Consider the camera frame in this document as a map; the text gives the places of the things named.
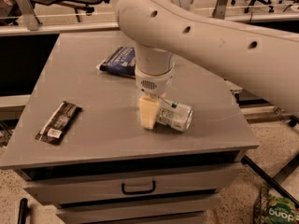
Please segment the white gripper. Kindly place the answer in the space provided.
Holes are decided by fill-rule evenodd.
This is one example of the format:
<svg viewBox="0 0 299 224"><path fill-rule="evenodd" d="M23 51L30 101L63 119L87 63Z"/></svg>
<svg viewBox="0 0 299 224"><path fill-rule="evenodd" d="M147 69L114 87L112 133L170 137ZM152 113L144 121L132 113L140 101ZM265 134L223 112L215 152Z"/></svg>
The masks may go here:
<svg viewBox="0 0 299 224"><path fill-rule="evenodd" d="M146 94L161 96L167 92L172 84L174 69L160 75L148 75L138 67L135 69L136 86ZM160 102L155 98L141 97L139 99L139 111L141 126L152 130L156 122Z"/></svg>

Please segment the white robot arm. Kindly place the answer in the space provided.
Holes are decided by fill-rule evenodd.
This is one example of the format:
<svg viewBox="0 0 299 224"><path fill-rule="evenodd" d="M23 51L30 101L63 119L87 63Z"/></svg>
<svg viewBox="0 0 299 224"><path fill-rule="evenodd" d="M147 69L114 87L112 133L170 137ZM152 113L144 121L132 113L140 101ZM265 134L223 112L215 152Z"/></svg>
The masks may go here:
<svg viewBox="0 0 299 224"><path fill-rule="evenodd" d="M135 41L136 85L166 93L176 54L299 120L299 36L190 12L190 0L119 0L116 19Z"/></svg>

